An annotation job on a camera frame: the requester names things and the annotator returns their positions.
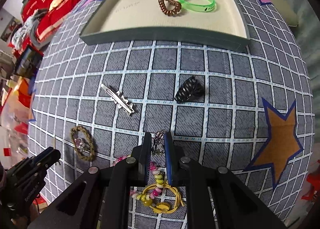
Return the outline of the purple crystal charm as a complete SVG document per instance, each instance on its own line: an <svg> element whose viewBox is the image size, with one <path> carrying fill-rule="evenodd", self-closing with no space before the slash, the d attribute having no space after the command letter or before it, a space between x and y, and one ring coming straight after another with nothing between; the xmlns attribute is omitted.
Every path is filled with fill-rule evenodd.
<svg viewBox="0 0 320 229"><path fill-rule="evenodd" d="M153 137L152 146L151 146L151 153L153 156L157 155L163 155L165 152L164 149L164 136L166 131L165 130L159 130L155 136Z"/></svg>

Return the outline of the pink crystal pendant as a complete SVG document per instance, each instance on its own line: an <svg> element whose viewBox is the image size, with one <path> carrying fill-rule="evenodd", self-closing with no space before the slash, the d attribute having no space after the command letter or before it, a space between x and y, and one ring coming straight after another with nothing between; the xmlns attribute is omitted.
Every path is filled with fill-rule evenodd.
<svg viewBox="0 0 320 229"><path fill-rule="evenodd" d="M81 137L77 137L74 139L74 144L75 147L80 151L83 152L85 150L88 150L88 144L85 141L85 139L81 138Z"/></svg>

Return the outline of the silver hair clip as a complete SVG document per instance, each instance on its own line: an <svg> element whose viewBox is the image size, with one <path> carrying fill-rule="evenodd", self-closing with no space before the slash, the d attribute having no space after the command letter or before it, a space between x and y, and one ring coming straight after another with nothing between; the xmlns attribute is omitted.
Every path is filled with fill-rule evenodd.
<svg viewBox="0 0 320 229"><path fill-rule="evenodd" d="M104 90L114 101L116 105L118 105L119 109L123 109L128 116L135 113L133 109L133 103L129 102L127 98L120 92L114 91L110 86L106 86L103 83L100 85L101 89Z"/></svg>

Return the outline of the grey checked tablecloth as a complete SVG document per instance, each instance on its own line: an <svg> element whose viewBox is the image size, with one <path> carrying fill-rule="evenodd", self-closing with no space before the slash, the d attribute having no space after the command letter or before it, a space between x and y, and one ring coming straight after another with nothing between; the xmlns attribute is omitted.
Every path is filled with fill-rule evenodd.
<svg viewBox="0 0 320 229"><path fill-rule="evenodd" d="M200 164L226 166L284 220L308 172L314 135L312 94L300 50L274 5L236 0L248 25L242 53L202 44L125 41L88 46L80 31L100 5L81 1L44 54L29 124L31 155L49 146L61 163L48 170L42 195L53 201L91 166L105 168L129 155L146 132L172 132ZM100 85L133 103L128 116ZM268 137L263 101L286 114L297 108L303 148L276 186L270 167L246 170ZM88 150L80 152L81 137Z"/></svg>

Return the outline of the grey knitted scarf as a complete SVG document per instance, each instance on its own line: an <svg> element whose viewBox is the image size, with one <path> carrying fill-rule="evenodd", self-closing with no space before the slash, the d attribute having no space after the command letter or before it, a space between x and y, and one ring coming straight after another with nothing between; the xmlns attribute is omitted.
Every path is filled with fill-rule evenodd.
<svg viewBox="0 0 320 229"><path fill-rule="evenodd" d="M11 44L14 49L21 50L24 39L29 36L36 23L40 22L40 18L48 13L48 9L36 9L31 16L29 16L21 27L17 28L11 37Z"/></svg>

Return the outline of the shallow cream tray box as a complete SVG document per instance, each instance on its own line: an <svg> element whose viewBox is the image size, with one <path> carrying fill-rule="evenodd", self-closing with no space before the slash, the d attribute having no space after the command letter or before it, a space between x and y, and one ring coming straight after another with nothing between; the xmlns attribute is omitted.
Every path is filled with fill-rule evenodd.
<svg viewBox="0 0 320 229"><path fill-rule="evenodd" d="M236 0L103 0L80 33L88 45L174 41L243 52L249 44Z"/></svg>

